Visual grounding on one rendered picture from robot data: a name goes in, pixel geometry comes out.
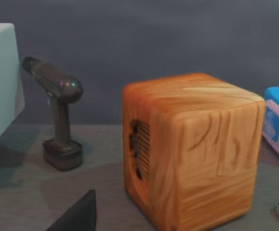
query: gray background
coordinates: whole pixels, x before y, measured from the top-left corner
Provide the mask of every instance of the gray background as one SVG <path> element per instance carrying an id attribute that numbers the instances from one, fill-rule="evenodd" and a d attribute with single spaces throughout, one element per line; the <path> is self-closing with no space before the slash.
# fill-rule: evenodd
<path id="1" fill-rule="evenodd" d="M 53 62 L 83 83 L 74 124 L 119 124 L 133 81 L 202 71 L 263 95 L 279 85 L 279 0 L 0 0 L 20 59 Z M 51 123 L 46 94 L 23 74 L 15 123 Z"/>

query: front face of wooden cube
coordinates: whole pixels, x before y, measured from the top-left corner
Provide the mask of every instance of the front face of wooden cube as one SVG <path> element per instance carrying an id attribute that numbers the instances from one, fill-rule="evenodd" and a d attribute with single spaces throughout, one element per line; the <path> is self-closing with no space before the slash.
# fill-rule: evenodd
<path id="1" fill-rule="evenodd" d="M 130 85 L 122 100 L 125 189 L 158 230 L 204 231 L 250 209 L 261 97 L 193 74 Z"/>

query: wooden box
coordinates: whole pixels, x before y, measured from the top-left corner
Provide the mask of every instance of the wooden box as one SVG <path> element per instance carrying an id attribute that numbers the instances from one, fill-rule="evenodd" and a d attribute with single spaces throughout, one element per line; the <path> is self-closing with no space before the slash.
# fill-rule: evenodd
<path id="1" fill-rule="evenodd" d="M 159 231 L 205 231 L 247 213 L 265 101 L 205 74 L 123 90 L 127 194 Z"/>

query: table surface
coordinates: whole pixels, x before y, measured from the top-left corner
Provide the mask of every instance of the table surface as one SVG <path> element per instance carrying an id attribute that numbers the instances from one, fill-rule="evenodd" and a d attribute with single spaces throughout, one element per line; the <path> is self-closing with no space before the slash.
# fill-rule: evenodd
<path id="1" fill-rule="evenodd" d="M 42 159 L 51 126 L 12 125 L 0 138 L 0 231 L 45 230 L 89 189 L 96 189 L 98 231 L 154 231 L 126 195 L 121 126 L 72 126 L 84 163 L 59 172 Z M 279 231 L 279 157 L 263 141 L 251 211 L 214 231 Z"/>

